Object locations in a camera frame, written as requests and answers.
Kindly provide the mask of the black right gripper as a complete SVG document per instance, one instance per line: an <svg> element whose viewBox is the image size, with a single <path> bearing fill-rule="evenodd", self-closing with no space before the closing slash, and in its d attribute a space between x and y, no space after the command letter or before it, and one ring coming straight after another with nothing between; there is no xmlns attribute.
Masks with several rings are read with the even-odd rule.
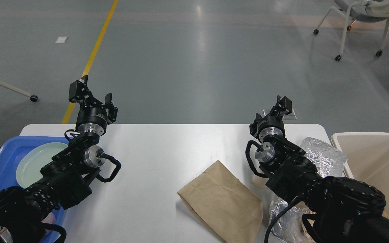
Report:
<svg viewBox="0 0 389 243"><path fill-rule="evenodd" d="M277 102L271 109L271 115L268 115L267 109L262 109L260 113L255 114L255 119L250 124L250 135L260 142L265 142L269 135L286 137L282 117L293 112L292 101L286 96L276 98Z"/></svg>

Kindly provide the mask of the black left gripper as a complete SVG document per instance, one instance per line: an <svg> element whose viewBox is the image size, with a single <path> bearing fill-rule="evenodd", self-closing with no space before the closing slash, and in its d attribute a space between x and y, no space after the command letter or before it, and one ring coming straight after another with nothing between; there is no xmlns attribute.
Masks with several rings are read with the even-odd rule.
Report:
<svg viewBox="0 0 389 243"><path fill-rule="evenodd" d="M83 75L80 80L72 82L69 87L69 102L80 104L76 132L92 132L102 136L107 131L107 125L116 121L118 108L112 102L112 93L105 96L104 104L93 107L95 101L92 92L88 89L87 82L88 75Z"/></svg>

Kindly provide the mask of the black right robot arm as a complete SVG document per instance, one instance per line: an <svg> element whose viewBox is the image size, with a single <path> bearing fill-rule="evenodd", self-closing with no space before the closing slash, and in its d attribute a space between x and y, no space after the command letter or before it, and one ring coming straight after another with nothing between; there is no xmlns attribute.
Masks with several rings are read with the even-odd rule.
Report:
<svg viewBox="0 0 389 243"><path fill-rule="evenodd" d="M306 152L286 138L283 116L292 112L292 101L277 96L268 114L255 115L245 156L251 171L266 178L266 186L287 202L273 217L265 233L298 203L312 214L303 214L302 223L317 243L389 243L389 219L383 192L367 183L347 178L321 177Z"/></svg>

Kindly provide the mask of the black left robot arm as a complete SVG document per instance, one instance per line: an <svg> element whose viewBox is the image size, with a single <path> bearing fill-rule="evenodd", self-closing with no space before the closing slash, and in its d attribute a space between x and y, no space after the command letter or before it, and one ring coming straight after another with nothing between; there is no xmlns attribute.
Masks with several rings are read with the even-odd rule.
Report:
<svg viewBox="0 0 389 243"><path fill-rule="evenodd" d="M74 129L64 136L68 146L40 169L42 178L25 189L11 186L0 190L0 243L38 243L47 231L59 233L57 243L66 240L66 230L44 220L52 211L69 209L91 195L94 179L112 181L121 163L98 146L107 125L116 121L118 108L108 93L102 103L87 86L88 75L71 83L69 101L80 110Z"/></svg>

